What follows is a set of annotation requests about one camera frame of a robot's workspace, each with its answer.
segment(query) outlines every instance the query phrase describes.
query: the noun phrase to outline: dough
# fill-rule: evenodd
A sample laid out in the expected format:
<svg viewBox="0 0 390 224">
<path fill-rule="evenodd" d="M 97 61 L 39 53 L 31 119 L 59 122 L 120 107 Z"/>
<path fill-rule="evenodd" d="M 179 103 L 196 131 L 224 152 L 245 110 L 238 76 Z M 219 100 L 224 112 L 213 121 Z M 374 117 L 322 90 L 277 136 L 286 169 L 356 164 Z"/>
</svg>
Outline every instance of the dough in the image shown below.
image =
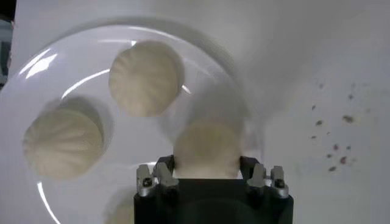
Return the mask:
<svg viewBox="0 0 390 224">
<path fill-rule="evenodd" d="M 133 224 L 134 223 L 134 207 L 132 205 L 121 205 L 116 208 L 106 224 Z"/>
<path fill-rule="evenodd" d="M 177 71 L 168 48 L 138 43 L 114 60 L 108 81 L 112 97 L 131 116 L 158 116 L 176 98 Z"/>
<path fill-rule="evenodd" d="M 221 124 L 196 122 L 176 140 L 175 173 L 179 178 L 236 178 L 239 140 Z"/>
<path fill-rule="evenodd" d="M 86 172 L 102 155 L 102 135 L 84 114 L 60 109 L 38 117 L 27 129 L 24 155 L 39 175 L 55 179 Z"/>
</svg>

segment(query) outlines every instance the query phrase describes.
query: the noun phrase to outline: black object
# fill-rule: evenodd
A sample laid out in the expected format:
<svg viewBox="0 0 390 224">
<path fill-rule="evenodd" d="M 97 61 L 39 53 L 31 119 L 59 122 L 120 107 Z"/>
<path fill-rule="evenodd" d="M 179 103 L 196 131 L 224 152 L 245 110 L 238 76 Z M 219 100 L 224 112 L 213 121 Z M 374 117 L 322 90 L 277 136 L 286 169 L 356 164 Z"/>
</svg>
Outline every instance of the black object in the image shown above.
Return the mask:
<svg viewBox="0 0 390 224">
<path fill-rule="evenodd" d="M 159 159 L 170 172 L 173 156 Z M 177 189 L 165 191 L 159 184 L 151 197 L 134 196 L 135 223 L 262 223 L 292 224 L 294 200 L 291 196 L 277 198 L 272 188 L 264 187 L 261 195 L 250 191 L 247 180 L 252 177 L 258 161 L 241 157 L 242 180 L 179 179 Z M 283 180 L 276 180 L 278 185 Z"/>
</svg>

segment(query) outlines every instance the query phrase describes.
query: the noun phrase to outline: pleated dumpling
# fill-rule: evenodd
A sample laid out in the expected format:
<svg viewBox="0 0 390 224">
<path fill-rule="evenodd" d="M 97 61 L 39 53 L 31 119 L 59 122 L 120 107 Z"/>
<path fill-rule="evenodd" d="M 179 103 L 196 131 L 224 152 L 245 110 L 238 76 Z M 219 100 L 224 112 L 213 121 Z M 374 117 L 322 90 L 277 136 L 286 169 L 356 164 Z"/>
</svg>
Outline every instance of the pleated dumpling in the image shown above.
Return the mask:
<svg viewBox="0 0 390 224">
<path fill-rule="evenodd" d="M 177 138 L 173 154 L 179 178 L 236 178 L 239 139 L 228 126 L 195 122 Z"/>
<path fill-rule="evenodd" d="M 32 123 L 23 148 L 39 175 L 68 179 L 85 173 L 99 159 L 103 140 L 98 126 L 86 115 L 59 109 Z"/>
<path fill-rule="evenodd" d="M 168 48 L 144 42 L 120 53 L 109 78 L 112 97 L 131 116 L 161 114 L 176 98 L 178 75 Z"/>
</svg>

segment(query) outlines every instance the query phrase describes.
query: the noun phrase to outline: round dough bun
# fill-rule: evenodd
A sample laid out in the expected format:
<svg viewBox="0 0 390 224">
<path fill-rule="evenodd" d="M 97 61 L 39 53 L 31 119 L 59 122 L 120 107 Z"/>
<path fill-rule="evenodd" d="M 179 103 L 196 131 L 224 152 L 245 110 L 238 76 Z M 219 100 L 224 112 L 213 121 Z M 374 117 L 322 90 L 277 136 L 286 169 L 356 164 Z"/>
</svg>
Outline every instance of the round dough bun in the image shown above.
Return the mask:
<svg viewBox="0 0 390 224">
<path fill-rule="evenodd" d="M 132 205 L 118 206 L 106 224 L 133 224 L 134 223 L 134 207 Z"/>
<path fill-rule="evenodd" d="M 167 50 L 156 42 L 138 43 L 115 58 L 108 85 L 131 116 L 158 116 L 176 98 L 178 76 Z"/>
<path fill-rule="evenodd" d="M 59 109 L 38 117 L 27 129 L 24 155 L 39 175 L 68 179 L 83 174 L 102 155 L 102 135 L 84 114 Z"/>
<path fill-rule="evenodd" d="M 176 140 L 175 172 L 179 178 L 236 178 L 239 140 L 225 125 L 196 122 Z"/>
</svg>

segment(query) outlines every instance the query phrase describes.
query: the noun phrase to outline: round plate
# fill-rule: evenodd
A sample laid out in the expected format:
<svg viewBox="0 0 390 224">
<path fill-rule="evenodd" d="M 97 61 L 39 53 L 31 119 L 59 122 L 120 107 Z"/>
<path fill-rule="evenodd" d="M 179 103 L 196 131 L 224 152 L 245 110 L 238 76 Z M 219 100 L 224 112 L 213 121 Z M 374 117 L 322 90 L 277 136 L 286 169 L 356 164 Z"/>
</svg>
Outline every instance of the round plate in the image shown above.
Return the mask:
<svg viewBox="0 0 390 224">
<path fill-rule="evenodd" d="M 161 117 L 130 117 L 110 95 L 108 72 L 119 52 L 146 40 L 161 41 L 177 52 L 184 82 Z M 102 158 L 67 181 L 36 176 L 21 145 L 32 121 L 56 107 L 85 111 L 104 132 Z M 180 38 L 133 26 L 99 27 L 66 37 L 32 58 L 1 92 L 0 223 L 104 223 L 118 203 L 135 193 L 138 165 L 153 165 L 172 154 L 172 142 L 186 124 L 219 119 L 250 133 L 246 124 L 253 122 L 247 117 L 224 69 Z M 258 150 L 250 150 L 255 149 L 251 138 L 243 142 L 246 153 L 258 156 Z"/>
</svg>

